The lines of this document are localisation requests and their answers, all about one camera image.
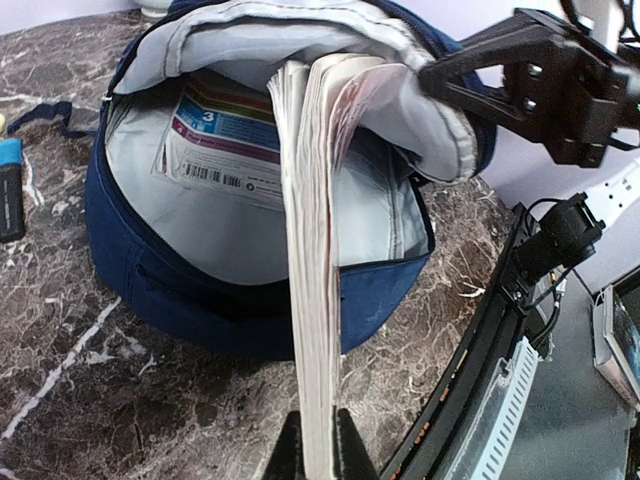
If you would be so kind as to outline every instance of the blue backpack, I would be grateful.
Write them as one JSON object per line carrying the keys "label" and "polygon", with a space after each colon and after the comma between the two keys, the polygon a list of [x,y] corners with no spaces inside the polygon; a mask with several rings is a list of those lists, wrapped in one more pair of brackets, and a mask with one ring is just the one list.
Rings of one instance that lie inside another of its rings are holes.
{"label": "blue backpack", "polygon": [[[151,172],[180,82],[207,70],[265,94],[291,58],[367,53],[415,73],[458,48],[388,0],[174,1],[127,47],[102,105],[86,181],[97,272],[171,335],[220,353],[293,358],[284,212]],[[475,75],[460,81],[483,88]],[[480,172],[495,135],[425,98],[415,75],[396,104],[365,114],[337,182],[344,352],[383,325],[434,249],[418,187]]]}

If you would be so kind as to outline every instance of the brown marble surface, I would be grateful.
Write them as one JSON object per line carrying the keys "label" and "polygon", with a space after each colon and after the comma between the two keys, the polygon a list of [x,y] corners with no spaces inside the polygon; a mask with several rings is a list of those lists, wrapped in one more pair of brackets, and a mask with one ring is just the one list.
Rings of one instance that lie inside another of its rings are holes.
{"label": "brown marble surface", "polygon": [[[100,97],[137,13],[0,37],[0,112]],[[137,320],[96,278],[84,226],[91,143],[23,127],[29,234],[0,247],[0,479],[260,478],[293,364],[208,353]],[[464,331],[511,221],[481,180],[428,187],[438,249],[388,324],[344,359],[343,405],[377,467],[402,439]]]}

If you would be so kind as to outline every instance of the blue marker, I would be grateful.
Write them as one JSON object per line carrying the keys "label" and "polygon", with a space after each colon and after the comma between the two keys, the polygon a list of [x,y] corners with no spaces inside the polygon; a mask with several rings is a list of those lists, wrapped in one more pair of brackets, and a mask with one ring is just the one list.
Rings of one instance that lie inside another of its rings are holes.
{"label": "blue marker", "polygon": [[0,142],[0,243],[24,237],[22,202],[22,141]]}

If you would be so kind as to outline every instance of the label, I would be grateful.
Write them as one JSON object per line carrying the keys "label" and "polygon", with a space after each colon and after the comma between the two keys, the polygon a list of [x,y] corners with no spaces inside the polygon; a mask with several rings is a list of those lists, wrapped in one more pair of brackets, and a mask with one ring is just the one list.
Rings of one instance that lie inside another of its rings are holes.
{"label": "label", "polygon": [[282,210],[280,140],[268,97],[222,77],[191,77],[156,171],[255,206]]}

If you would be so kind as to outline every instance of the book pages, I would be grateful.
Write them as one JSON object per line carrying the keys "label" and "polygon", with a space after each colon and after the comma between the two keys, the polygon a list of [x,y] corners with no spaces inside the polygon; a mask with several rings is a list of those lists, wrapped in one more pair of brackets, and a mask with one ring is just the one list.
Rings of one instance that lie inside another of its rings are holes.
{"label": "book pages", "polygon": [[289,61],[269,82],[281,143],[289,281],[308,480],[335,478],[340,292],[333,176],[367,105],[389,101],[407,74],[377,57]]}

